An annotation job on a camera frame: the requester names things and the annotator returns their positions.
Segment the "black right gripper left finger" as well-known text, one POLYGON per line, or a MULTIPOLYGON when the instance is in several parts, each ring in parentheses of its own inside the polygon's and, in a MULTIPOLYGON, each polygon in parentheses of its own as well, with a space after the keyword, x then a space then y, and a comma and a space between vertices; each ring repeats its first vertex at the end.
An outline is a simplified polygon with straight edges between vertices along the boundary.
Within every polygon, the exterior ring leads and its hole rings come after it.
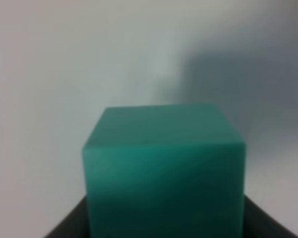
POLYGON ((46 238, 89 238, 86 197, 55 227, 46 238))

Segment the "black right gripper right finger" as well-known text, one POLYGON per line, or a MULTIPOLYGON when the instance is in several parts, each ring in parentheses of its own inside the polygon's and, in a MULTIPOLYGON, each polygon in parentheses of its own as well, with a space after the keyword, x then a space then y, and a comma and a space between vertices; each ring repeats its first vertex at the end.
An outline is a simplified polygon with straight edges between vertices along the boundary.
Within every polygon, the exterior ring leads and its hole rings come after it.
POLYGON ((244 196, 243 238, 298 238, 244 196))

